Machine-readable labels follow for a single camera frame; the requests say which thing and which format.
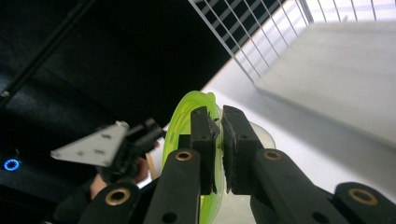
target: light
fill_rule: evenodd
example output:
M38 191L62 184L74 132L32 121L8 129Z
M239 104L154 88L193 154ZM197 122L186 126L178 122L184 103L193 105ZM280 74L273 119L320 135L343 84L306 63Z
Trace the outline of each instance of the light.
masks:
M16 171L20 168L20 162L15 159L9 159L4 162L3 166L7 171Z

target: metal grid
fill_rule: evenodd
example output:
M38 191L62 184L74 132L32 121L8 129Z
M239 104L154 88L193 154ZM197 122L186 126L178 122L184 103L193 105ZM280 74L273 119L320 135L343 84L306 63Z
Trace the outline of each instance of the metal grid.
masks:
M252 83L311 23L396 21L396 0L189 1Z

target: screw hole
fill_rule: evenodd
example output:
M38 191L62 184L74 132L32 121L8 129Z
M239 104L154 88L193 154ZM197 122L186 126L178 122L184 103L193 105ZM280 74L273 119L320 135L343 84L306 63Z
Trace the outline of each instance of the screw hole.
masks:
M282 159L282 155L275 151L264 152L264 157L271 161L280 161Z
M323 223L323 224L329 223L329 219L319 212L313 213L312 218L318 223Z
M348 193L358 203L363 203L371 206L378 204L378 199L368 190L350 189Z
M111 199L114 201L118 201L121 200L124 196L125 194L123 192L116 192L113 195L111 195Z
M163 215L163 222L164 223L174 223L177 221L177 215L173 212L165 213Z
M176 154L176 159L178 161L189 161L192 158L192 154L188 151L181 151Z

